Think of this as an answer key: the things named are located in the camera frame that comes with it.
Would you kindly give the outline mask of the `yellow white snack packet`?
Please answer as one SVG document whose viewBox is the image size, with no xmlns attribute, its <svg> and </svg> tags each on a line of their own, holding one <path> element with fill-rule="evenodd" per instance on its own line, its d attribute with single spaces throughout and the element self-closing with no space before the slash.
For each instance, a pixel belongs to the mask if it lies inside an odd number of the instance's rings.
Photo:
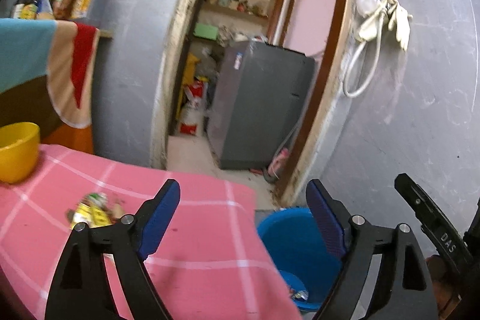
<svg viewBox="0 0 480 320">
<path fill-rule="evenodd" d="M 89 227 L 106 227 L 116 223 L 125 211 L 122 204 L 116 200 L 109 202 L 106 193 L 89 193 L 76 205 L 74 210 L 67 211 L 67 221 L 70 227 L 85 223 Z"/>
</svg>

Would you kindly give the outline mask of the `trash in bucket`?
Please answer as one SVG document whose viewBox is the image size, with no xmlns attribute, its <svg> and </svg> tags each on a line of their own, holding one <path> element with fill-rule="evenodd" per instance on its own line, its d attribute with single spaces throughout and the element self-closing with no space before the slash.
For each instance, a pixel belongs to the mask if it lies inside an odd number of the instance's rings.
<svg viewBox="0 0 480 320">
<path fill-rule="evenodd" d="M 292 279 L 287 282 L 289 286 L 289 296 L 294 301 L 307 302 L 309 293 L 301 280 Z"/>
</svg>

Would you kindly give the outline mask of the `blue plastic bucket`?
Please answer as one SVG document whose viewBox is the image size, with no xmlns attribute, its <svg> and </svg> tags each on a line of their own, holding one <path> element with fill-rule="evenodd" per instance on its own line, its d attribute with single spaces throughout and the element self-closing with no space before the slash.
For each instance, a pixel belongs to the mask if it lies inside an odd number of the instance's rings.
<svg viewBox="0 0 480 320">
<path fill-rule="evenodd" d="M 316 312 L 329 295 L 343 264 L 328 252 L 310 210 L 275 211 L 259 223 L 257 232 L 286 284 L 298 279 L 305 285 L 308 301 L 292 301 L 302 312 Z"/>
</svg>

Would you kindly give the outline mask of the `pink checked tablecloth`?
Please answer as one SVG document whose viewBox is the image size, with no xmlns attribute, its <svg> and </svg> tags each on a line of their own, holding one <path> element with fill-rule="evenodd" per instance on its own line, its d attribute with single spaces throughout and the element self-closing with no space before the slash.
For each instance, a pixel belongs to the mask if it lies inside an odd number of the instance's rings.
<svg viewBox="0 0 480 320">
<path fill-rule="evenodd" d="M 3 319 L 298 319 L 256 193 L 60 145 L 1 185 Z"/>
</svg>

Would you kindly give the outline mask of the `yellow plastic bowl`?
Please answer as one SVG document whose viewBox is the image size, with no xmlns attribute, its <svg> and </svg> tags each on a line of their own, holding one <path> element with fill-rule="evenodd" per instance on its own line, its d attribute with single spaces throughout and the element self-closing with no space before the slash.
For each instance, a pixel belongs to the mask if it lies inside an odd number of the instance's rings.
<svg viewBox="0 0 480 320">
<path fill-rule="evenodd" d="M 27 178 L 37 165 L 40 128 L 31 122 L 1 127 L 1 182 L 18 183 Z"/>
</svg>

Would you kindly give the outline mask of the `white rubber gloves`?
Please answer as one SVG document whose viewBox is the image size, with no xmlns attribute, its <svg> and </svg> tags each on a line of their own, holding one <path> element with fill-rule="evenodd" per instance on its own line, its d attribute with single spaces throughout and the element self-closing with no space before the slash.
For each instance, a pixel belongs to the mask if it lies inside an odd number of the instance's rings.
<svg viewBox="0 0 480 320">
<path fill-rule="evenodd" d="M 400 5 L 398 0 L 382 0 L 377 3 L 377 8 L 370 13 L 360 25 L 355 34 L 358 42 L 368 42 L 377 37 L 378 28 L 387 26 L 390 32 L 395 31 L 395 39 L 403 51 L 408 50 L 413 18 L 408 11 Z"/>
</svg>

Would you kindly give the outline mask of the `white red rice sack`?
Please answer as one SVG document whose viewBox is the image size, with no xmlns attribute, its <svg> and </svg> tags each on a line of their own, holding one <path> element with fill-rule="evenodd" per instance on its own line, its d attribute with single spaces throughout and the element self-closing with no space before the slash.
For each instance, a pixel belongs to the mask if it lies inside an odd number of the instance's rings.
<svg viewBox="0 0 480 320">
<path fill-rule="evenodd" d="M 202 136 L 207 107 L 208 78 L 195 76 L 191 85 L 184 87 L 185 104 L 178 120 L 178 132 Z"/>
</svg>

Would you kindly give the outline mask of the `grey refrigerator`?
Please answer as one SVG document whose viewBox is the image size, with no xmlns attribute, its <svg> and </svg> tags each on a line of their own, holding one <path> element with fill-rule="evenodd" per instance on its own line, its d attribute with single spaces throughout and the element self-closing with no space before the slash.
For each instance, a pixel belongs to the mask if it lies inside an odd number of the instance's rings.
<svg viewBox="0 0 480 320">
<path fill-rule="evenodd" d="M 225 49 L 208 119 L 208 141 L 222 170 L 261 169 L 294 129 L 316 61 L 263 42 Z"/>
</svg>

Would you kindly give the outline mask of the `blue brown striped cloth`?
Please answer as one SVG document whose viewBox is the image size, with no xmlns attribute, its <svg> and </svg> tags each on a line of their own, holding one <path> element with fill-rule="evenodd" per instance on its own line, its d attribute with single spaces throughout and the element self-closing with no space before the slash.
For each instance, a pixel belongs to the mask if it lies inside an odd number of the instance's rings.
<svg viewBox="0 0 480 320">
<path fill-rule="evenodd" d="M 2 19 L 1 125 L 33 122 L 43 137 L 90 127 L 98 40 L 83 23 Z"/>
</svg>

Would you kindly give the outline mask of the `dark sauce bottle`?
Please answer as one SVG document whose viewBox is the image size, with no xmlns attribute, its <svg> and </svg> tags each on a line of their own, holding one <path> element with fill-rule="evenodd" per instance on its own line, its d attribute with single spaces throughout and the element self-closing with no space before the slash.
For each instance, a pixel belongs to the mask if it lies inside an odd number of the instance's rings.
<svg viewBox="0 0 480 320">
<path fill-rule="evenodd" d="M 34 20 L 37 18 L 41 0 L 17 0 L 11 13 L 13 19 Z"/>
</svg>

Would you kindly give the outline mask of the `green storage box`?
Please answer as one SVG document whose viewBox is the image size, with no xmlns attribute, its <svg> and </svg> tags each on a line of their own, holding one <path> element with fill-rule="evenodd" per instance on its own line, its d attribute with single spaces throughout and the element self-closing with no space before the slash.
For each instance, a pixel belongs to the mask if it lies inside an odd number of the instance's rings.
<svg viewBox="0 0 480 320">
<path fill-rule="evenodd" d="M 218 36 L 219 28 L 205 23 L 196 23 L 193 30 L 195 37 L 205 40 L 216 40 Z"/>
</svg>

